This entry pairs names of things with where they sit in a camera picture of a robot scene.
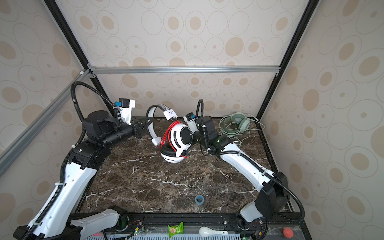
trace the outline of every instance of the black frame edge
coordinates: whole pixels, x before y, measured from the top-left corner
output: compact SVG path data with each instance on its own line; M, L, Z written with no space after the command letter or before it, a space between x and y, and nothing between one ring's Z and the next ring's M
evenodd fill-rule
M268 142L267 142L267 140L265 138L264 132L261 129L262 127L261 127L260 123L258 123L258 122L255 122L255 125L256 125L256 127L258 129L257 132L259 134L260 140L262 141L262 144L263 144L263 147L264 147L264 150L265 150L265 155L266 155L266 157L268 159L269 165L271 166L271 170L274 173L278 173L279 170L277 169L276 162L275 162L275 160L274 160L274 158L272 156L271 150L269 149ZM289 210L290 212L293 212L293 207L291 205L291 202L289 202L289 201L284 206L284 208L286 210Z
M51 12L53 18L56 20L57 25L59 26L61 32L64 34L65 38L67 39L69 45L71 46L72 50L76 54L77 58L79 59L81 65L84 69L89 69L88 67L88 59L85 56L83 50L81 49L79 43L77 42L71 28L69 27L68 23L66 22L63 14L61 13L56 1L52 0L44 0L46 6L48 7L49 11ZM94 78L90 78L95 88L101 92L103 95L107 96L107 93L105 92L103 86L101 85L100 81L97 79L96 75L94 75ZM113 107L110 106L106 101L104 101L104 104L107 106L110 113L113 115Z
M77 213L77 214L70 214L68 217L68 221L75 220L75 219L81 219L85 217L89 217L91 215L97 214L98 212L87 212L87 213ZM300 213L298 212L282 212L283 216L290 217L290 218L297 218L300 216ZM181 212L169 212L169 213L128 213L129 217L134 219L139 219L142 221L143 225L158 227L158 226L167 226L171 223L177 224L182 220L184 222L184 226L223 226L225 228L224 224L224 218L226 216L233 215L235 216L236 213L181 213ZM281 225L287 226L287 227L294 227L294 226L300 226L301 230L303 232L303 235L306 240L312 240L312 237L309 233L309 229L307 227L307 224L305 221L302 222L291 222L289 220L286 220L285 218L281 216L276 216L274 219L271 219L268 221L270 227L280 227ZM106 232L111 232L112 234L119 233L116 232L114 228L107 228L105 230ZM251 233L251 235L254 234L253 230L235 230L236 233ZM121 232L119 234L129 234L130 231L127 232Z
M283 76L292 56L293 53L296 50L297 45L299 44L299 41L305 32L305 29L312 17L312 14L314 10L317 7L317 4L319 3L319 0L310 0L307 4L307 7L304 10L304 13L300 19L299 24L297 25L297 28L295 30L295 33L293 34L293 37L291 39L291 42L289 43L289 46L287 48L287 51L284 54L284 57L280 64L280 71L277 74L277 76L274 77L271 86L268 89L268 92L263 100L263 103L260 107L259 112L257 113L257 118L261 119L263 117L263 114L269 104L269 101L271 100L273 94L275 93L275 90L277 88L277 85L280 82L281 77Z

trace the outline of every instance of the metal grille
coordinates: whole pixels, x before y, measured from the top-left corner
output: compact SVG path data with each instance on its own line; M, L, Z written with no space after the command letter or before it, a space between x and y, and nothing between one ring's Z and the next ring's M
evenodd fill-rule
M126 237L127 235L115 234L108 235L108 240L119 237ZM103 236L91 236L85 240L104 240ZM240 234L230 233L227 236L210 236L201 237L199 234L183 234L180 236L173 236L171 239L168 234L147 234L131 237L130 240L240 240Z

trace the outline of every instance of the black ear cushion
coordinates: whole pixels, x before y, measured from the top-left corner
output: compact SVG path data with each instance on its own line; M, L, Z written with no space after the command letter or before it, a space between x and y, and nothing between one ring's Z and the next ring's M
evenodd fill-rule
M168 157L176 157L176 152L175 150L172 149L172 147L170 146L169 142L165 143L161 149L160 149L160 152L162 154L164 154L165 156L168 156ZM187 155L187 152L186 150L184 150L181 155L183 156L186 156Z

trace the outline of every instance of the small round object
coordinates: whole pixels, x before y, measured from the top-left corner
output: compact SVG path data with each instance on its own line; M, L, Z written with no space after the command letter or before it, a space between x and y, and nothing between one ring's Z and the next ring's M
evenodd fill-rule
M291 228L289 227L285 227L283 228L283 235L286 237L286 238L291 238L293 237L293 231Z
M204 203L204 197L202 195L197 195L195 197L195 202L197 205L202 205Z

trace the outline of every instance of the metal rail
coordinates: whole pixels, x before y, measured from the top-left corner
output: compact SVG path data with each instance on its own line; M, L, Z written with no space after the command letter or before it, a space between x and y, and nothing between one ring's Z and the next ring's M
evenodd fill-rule
M71 85L76 81L83 81L91 76L89 70L84 70L82 75L78 75L62 91L43 112L31 123L11 145L0 155L0 176L11 166L17 157L28 147L32 140L43 130L43 128L51 121L56 113L68 101L71 96Z
M113 73L278 73L280 66L91 67L94 74Z

